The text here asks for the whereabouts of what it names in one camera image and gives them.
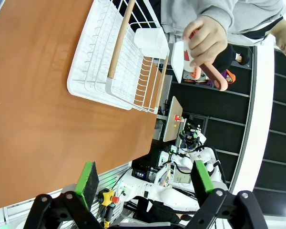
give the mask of wooden table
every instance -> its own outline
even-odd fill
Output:
[[[149,152],[156,115],[68,93],[92,0],[9,0],[0,11],[0,207]]]

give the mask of gray sweatshirt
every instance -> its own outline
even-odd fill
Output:
[[[188,23],[205,15],[222,25],[229,43],[254,46],[242,33],[267,26],[285,11],[283,0],[161,0],[161,24],[168,41],[176,42]]]

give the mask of wire rack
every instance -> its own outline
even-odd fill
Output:
[[[142,2],[153,20],[147,19]],[[157,113],[166,64],[160,73],[163,61],[144,57],[133,39],[137,28],[159,27],[148,0],[95,0],[71,65],[69,92],[126,110]]]

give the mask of red emergency button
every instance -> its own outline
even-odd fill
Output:
[[[113,203],[119,203],[120,202],[120,198],[118,198],[118,197],[112,197],[111,198],[111,201],[113,202]]]

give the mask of person's fingers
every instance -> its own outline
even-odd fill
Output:
[[[197,56],[206,52],[215,43],[216,38],[214,36],[208,35],[200,44],[191,50],[191,56],[195,59]]]
[[[197,56],[190,65],[192,67],[200,66],[201,64],[205,62],[213,63],[216,56],[221,53],[226,48],[225,45],[223,45],[221,42],[217,42],[214,45],[212,45],[207,51],[202,53],[201,55]]]
[[[188,39],[190,37],[191,33],[194,30],[201,28],[203,24],[204,24],[204,22],[200,18],[197,18],[196,20],[189,23],[183,32],[182,40]]]
[[[205,40],[210,31],[206,26],[202,26],[189,41],[189,48],[194,49],[197,45]]]

